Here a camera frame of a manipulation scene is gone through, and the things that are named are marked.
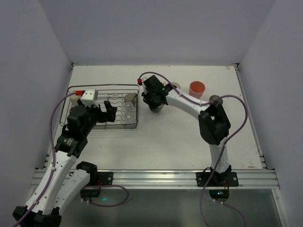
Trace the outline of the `pink ceramic mug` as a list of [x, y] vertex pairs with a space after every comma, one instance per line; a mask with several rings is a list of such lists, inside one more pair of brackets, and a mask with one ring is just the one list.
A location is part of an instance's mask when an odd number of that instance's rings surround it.
[[173, 85], [174, 87], [176, 87], [177, 89], [181, 89], [181, 86], [180, 86], [179, 83], [172, 82], [172, 85]]

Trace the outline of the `salmon pink tumbler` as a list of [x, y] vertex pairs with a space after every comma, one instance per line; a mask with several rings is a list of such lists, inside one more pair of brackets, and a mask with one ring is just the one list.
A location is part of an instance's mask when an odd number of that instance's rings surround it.
[[194, 98], [200, 99], [205, 92], [205, 84], [201, 81], [193, 81], [189, 85], [188, 94]]

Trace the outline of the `beige two-tier cup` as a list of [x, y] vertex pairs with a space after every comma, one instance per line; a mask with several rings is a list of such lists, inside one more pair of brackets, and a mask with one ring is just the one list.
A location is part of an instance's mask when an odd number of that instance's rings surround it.
[[209, 102], [212, 102], [212, 101], [216, 101], [216, 102], [220, 103], [221, 105], [223, 104], [223, 100], [218, 95], [210, 96], [209, 97]]

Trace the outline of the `black glossy mug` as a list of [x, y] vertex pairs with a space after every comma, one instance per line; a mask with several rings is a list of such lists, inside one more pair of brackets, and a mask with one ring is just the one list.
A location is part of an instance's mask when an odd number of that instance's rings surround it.
[[158, 106], [154, 109], [150, 108], [150, 111], [153, 112], [153, 113], [159, 113], [163, 108], [164, 108], [164, 105], [160, 105], [160, 106]]

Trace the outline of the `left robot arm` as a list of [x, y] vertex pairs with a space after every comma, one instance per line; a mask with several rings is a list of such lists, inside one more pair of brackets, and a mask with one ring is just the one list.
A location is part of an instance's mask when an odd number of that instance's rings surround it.
[[114, 122], [117, 108], [104, 101], [106, 111], [98, 104], [81, 103], [70, 110], [67, 124], [57, 142], [52, 143], [53, 159], [36, 191], [24, 206], [13, 212], [16, 225], [22, 227], [58, 227], [67, 204], [85, 186], [96, 186], [98, 168], [82, 161], [66, 182], [65, 177], [88, 143], [87, 136], [97, 123]]

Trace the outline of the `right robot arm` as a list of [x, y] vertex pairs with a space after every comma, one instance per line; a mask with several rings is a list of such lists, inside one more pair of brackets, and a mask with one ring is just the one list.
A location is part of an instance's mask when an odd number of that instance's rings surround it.
[[214, 101], [210, 104], [182, 92], [172, 83], [161, 83], [156, 76], [142, 80], [138, 85], [143, 86], [143, 101], [151, 111], [158, 111], [164, 105], [176, 107], [198, 120], [200, 135], [209, 144], [211, 153], [210, 183], [219, 186], [231, 172], [227, 155], [221, 155], [223, 143], [229, 135], [230, 121], [222, 104]]

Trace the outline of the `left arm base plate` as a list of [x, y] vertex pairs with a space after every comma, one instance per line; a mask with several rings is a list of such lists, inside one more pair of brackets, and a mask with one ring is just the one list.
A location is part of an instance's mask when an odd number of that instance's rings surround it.
[[113, 182], [113, 172], [98, 172], [97, 175], [97, 185], [112, 185]]

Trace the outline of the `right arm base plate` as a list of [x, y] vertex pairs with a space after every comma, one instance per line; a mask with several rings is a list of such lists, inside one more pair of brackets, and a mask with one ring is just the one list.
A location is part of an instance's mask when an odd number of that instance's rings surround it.
[[[212, 168], [210, 167], [204, 169], [202, 172], [196, 172], [197, 186], [204, 187], [211, 173], [212, 173]], [[207, 187], [238, 187], [239, 181], [238, 181], [237, 173], [233, 172], [232, 167], [229, 166], [228, 169], [221, 174], [215, 172], [206, 186]]]

